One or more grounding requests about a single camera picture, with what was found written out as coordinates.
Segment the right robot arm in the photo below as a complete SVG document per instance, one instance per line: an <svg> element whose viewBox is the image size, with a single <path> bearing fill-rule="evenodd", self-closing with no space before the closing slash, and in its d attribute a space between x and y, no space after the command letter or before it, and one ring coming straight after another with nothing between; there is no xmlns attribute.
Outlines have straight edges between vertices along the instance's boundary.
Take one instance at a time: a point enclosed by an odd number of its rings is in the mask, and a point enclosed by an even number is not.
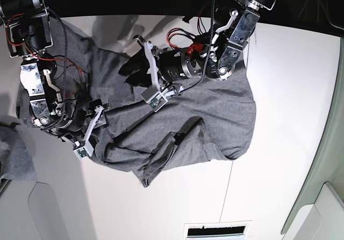
<svg viewBox="0 0 344 240"><path fill-rule="evenodd" d="M67 29L61 19L63 53L52 56L49 17L55 13L45 0L1 0L1 21L11 57L23 59L20 82L28 93L34 126L69 141L82 157L91 156L95 128L107 125L108 104L86 93L85 70L68 58Z"/></svg>

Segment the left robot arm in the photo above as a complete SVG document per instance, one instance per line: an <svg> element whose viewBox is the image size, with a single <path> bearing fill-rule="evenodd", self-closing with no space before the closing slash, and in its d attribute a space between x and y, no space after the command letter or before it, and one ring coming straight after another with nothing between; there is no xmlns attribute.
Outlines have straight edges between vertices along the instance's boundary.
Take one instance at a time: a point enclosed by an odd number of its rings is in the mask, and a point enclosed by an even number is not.
<svg viewBox="0 0 344 240"><path fill-rule="evenodd" d="M177 95L198 86L205 78L227 80L260 19L259 9L271 10L276 0L211 0L210 28L197 19L198 34L175 27L169 45L160 49L134 36L141 49L119 69L126 83L153 87L155 94Z"/></svg>

